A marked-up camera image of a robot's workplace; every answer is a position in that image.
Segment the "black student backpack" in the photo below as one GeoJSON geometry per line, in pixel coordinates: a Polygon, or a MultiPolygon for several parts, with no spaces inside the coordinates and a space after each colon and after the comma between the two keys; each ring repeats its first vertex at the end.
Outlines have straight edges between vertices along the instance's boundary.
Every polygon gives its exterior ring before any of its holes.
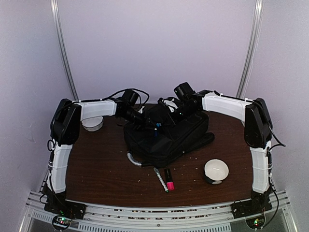
{"type": "Polygon", "coordinates": [[[171,113],[162,104],[146,109],[145,115],[154,128],[157,128],[156,123],[161,123],[156,138],[154,130],[137,131],[124,126],[127,158],[138,167],[166,167],[180,156],[214,141],[215,135],[208,132],[209,116],[201,111],[176,125],[172,124],[171,113]]]}

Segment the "white pen green tip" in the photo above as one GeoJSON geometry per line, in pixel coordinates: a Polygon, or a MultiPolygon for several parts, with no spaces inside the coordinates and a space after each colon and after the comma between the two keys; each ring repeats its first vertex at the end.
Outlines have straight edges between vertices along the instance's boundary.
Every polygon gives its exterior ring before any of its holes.
{"type": "Polygon", "coordinates": [[[155,174],[156,174],[156,176],[157,176],[159,182],[161,183],[162,187],[164,188],[164,191],[165,191],[166,193],[168,193],[168,192],[169,192],[168,187],[167,187],[167,185],[165,184],[165,182],[164,182],[164,180],[163,180],[163,178],[162,178],[162,176],[161,176],[159,170],[158,170],[156,167],[154,167],[153,170],[154,170],[154,172],[155,172],[155,174]]]}

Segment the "pink highlighter marker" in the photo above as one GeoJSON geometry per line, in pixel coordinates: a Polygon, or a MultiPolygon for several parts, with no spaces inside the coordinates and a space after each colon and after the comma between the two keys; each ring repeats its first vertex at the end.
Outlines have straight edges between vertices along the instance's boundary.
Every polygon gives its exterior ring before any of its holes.
{"type": "Polygon", "coordinates": [[[167,188],[168,188],[169,191],[173,191],[175,189],[175,187],[174,187],[174,182],[173,182],[173,179],[172,179],[171,171],[170,171],[169,168],[166,168],[164,170],[164,172],[165,172],[167,188]]]}

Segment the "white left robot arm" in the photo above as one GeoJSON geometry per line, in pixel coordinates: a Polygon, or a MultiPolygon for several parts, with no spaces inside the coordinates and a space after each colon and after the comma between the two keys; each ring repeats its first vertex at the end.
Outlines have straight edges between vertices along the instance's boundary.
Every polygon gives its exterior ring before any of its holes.
{"type": "Polygon", "coordinates": [[[70,152],[77,142],[80,127],[97,131],[107,116],[122,117],[142,125],[145,120],[141,112],[134,108],[136,101],[143,107],[140,95],[149,96],[145,91],[136,88],[120,90],[108,97],[92,100],[62,99],[50,124],[51,157],[48,163],[48,188],[55,194],[66,191],[66,173],[70,152]]]}

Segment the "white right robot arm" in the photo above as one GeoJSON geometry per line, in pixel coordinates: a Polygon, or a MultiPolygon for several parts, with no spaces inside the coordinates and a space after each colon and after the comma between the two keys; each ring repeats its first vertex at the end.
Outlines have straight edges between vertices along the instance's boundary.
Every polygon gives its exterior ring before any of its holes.
{"type": "Polygon", "coordinates": [[[231,116],[244,123],[244,140],[250,147],[253,162],[252,193],[247,208],[251,213],[258,213],[265,207],[270,194],[269,152],[273,125],[265,100],[240,99],[215,90],[195,92],[187,82],[175,87],[174,92],[181,102],[172,113],[177,118],[204,110],[231,116]]]}

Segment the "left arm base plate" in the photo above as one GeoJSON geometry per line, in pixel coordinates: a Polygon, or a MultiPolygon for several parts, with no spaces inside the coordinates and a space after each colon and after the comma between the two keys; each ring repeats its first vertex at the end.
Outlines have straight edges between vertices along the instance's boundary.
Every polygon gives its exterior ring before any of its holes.
{"type": "Polygon", "coordinates": [[[44,210],[70,219],[83,219],[86,211],[86,205],[68,201],[65,201],[65,206],[60,203],[47,203],[44,206],[44,210]]]}

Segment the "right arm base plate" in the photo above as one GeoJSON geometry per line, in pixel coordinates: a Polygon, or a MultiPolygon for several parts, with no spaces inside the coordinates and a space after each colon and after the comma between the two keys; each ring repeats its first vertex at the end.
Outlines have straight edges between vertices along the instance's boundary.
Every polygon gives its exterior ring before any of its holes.
{"type": "Polygon", "coordinates": [[[271,203],[267,202],[262,205],[255,204],[252,199],[245,201],[236,200],[231,204],[234,219],[261,214],[263,211],[268,211],[271,209],[271,203]]]}

